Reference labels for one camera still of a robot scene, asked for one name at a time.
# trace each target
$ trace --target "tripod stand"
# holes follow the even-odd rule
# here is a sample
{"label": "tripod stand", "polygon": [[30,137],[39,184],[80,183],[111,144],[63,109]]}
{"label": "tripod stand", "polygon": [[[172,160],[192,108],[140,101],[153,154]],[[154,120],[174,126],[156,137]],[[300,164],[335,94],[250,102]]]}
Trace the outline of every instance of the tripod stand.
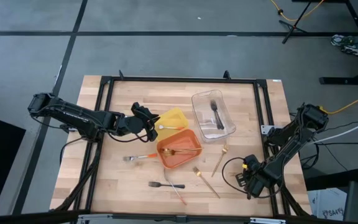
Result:
{"label": "tripod stand", "polygon": [[[287,42],[288,38],[290,38],[290,36],[291,36],[291,34],[292,34],[292,32],[293,32],[294,30],[297,30],[297,31],[306,33],[306,31],[304,31],[303,29],[297,28],[296,25],[298,25],[299,21],[302,19],[302,17],[303,17],[303,15],[305,14],[306,10],[308,10],[310,4],[311,4],[311,1],[310,1],[310,2],[308,3],[308,5],[305,7],[305,9],[303,10],[303,12],[302,12],[301,15],[299,16],[299,18],[296,20],[295,24],[291,25],[291,24],[289,24],[289,23],[287,23],[287,22],[284,22],[284,21],[282,21],[282,20],[279,20],[279,21],[278,21],[279,23],[284,24],[284,25],[288,26],[288,28],[290,28],[290,31],[288,32],[288,34],[287,34],[287,35],[284,37],[284,39],[283,39],[283,42],[282,42],[283,44],[285,44],[285,43]],[[283,12],[283,9],[280,9],[280,10],[278,11],[278,15],[280,15],[282,12]]]}

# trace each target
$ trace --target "utensil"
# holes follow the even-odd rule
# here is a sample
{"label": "utensil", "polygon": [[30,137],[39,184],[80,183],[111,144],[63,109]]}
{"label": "utensil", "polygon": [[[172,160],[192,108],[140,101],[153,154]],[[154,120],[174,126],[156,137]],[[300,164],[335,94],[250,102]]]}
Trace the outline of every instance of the utensil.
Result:
{"label": "utensil", "polygon": [[212,172],[212,176],[211,176],[211,177],[214,176],[214,174],[215,174],[215,172],[216,172],[216,169],[218,168],[219,164],[220,164],[221,161],[222,161],[223,156],[227,153],[228,150],[229,150],[229,146],[227,146],[227,144],[225,144],[225,145],[223,146],[223,148],[222,148],[222,155],[221,155],[221,157],[219,158],[219,161],[218,161],[218,163],[216,164],[215,169],[214,169],[214,171]]}
{"label": "utensil", "polygon": [[[161,186],[171,187],[171,185],[169,185],[169,184],[161,184],[160,182],[154,182],[154,181],[149,182],[149,187],[161,187]],[[184,189],[185,185],[184,184],[175,184],[174,187]]]}
{"label": "utensil", "polygon": [[203,148],[197,148],[197,149],[168,149],[168,148],[163,148],[161,150],[161,155],[163,156],[173,156],[176,153],[181,153],[181,152],[190,152],[190,151],[197,151]]}
{"label": "utensil", "polygon": [[122,160],[129,162],[129,161],[133,161],[135,159],[140,159],[140,158],[152,158],[152,157],[157,157],[157,153],[153,153],[153,154],[149,154],[149,155],[145,155],[145,156],[124,156],[122,158]]}
{"label": "utensil", "polygon": [[206,181],[206,179],[201,175],[201,171],[197,167],[193,167],[193,171],[197,175],[197,177],[201,177],[201,179],[209,187],[209,189],[211,189],[212,192],[214,192],[214,194],[220,199],[220,196],[218,195],[218,193],[216,193],[216,191],[212,188],[212,186],[210,186],[210,184]]}
{"label": "utensil", "polygon": [[180,196],[180,194],[179,194],[179,192],[177,191],[177,189],[173,186],[172,182],[170,182],[170,181],[168,180],[167,174],[165,173],[165,168],[164,168],[164,179],[165,179],[168,183],[170,183],[170,185],[172,186],[172,188],[173,188],[173,189],[175,190],[175,192],[177,193],[179,199],[180,199],[185,205],[187,205],[186,202],[184,201],[184,199]]}
{"label": "utensil", "polygon": [[161,125],[158,127],[159,129],[174,129],[174,130],[182,130],[184,127],[165,127],[164,125]]}
{"label": "utensil", "polygon": [[224,126],[222,124],[221,118],[219,117],[218,114],[218,106],[216,105],[216,101],[215,100],[211,100],[211,109],[214,111],[215,113],[215,119],[216,119],[216,127],[218,129],[224,129]]}

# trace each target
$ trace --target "yellow plastic tray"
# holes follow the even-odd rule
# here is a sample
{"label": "yellow plastic tray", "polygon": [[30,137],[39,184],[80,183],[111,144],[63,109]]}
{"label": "yellow plastic tray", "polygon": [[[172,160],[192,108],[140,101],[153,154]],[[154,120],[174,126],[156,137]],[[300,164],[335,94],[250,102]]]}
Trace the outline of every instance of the yellow plastic tray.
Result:
{"label": "yellow plastic tray", "polygon": [[[160,129],[160,125],[165,127],[183,127],[181,130]],[[189,122],[179,108],[174,108],[160,115],[160,119],[155,123],[155,130],[158,133],[157,141],[166,139],[167,137],[179,133],[189,126]]]}

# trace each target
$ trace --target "gold fork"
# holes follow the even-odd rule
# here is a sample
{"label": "gold fork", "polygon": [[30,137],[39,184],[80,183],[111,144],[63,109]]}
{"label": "gold fork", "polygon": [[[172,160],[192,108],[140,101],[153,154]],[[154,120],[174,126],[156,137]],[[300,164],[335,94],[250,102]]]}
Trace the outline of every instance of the gold fork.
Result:
{"label": "gold fork", "polygon": [[201,177],[201,179],[204,181],[204,183],[209,187],[209,189],[214,192],[214,194],[220,199],[220,196],[216,191],[212,188],[212,186],[206,181],[206,179],[201,175],[201,171],[197,167],[193,167],[193,172],[197,175],[197,177]]}
{"label": "gold fork", "polygon": [[221,157],[219,158],[219,161],[218,161],[218,163],[216,164],[215,169],[214,169],[214,172],[212,172],[212,176],[211,176],[211,177],[214,176],[214,174],[215,174],[215,172],[216,172],[216,169],[218,169],[218,166],[219,166],[219,164],[221,163],[223,156],[227,153],[228,150],[229,150],[229,146],[228,146],[227,144],[225,144],[225,145],[223,146],[223,148],[222,148],[222,155],[221,155]]}
{"label": "gold fork", "polygon": [[197,151],[197,150],[200,150],[202,148],[197,148],[197,149],[162,149],[161,150],[161,155],[163,156],[173,156],[175,155],[176,153],[179,153],[179,152],[190,152],[190,151]]}

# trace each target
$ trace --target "white cable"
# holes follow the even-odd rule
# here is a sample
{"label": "white cable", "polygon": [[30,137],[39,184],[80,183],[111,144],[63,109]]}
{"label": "white cable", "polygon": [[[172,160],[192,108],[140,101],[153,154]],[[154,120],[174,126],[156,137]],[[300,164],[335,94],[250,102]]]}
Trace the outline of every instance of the white cable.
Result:
{"label": "white cable", "polygon": [[337,135],[335,135],[335,136],[331,136],[331,137],[328,137],[328,138],[324,138],[324,139],[321,139],[321,140],[318,140],[318,141],[314,141],[314,142],[311,142],[311,143],[309,143],[309,144],[314,144],[314,143],[317,143],[317,142],[322,142],[322,141],[325,141],[325,140],[333,139],[333,138],[342,136],[342,135],[344,135],[344,134],[350,133],[350,132],[352,132],[352,131],[354,131],[354,130],[356,130],[356,129],[358,129],[358,126],[355,127],[355,128],[352,128],[352,129],[350,129],[350,130],[348,130],[348,131],[345,131],[344,133],[337,134]]}

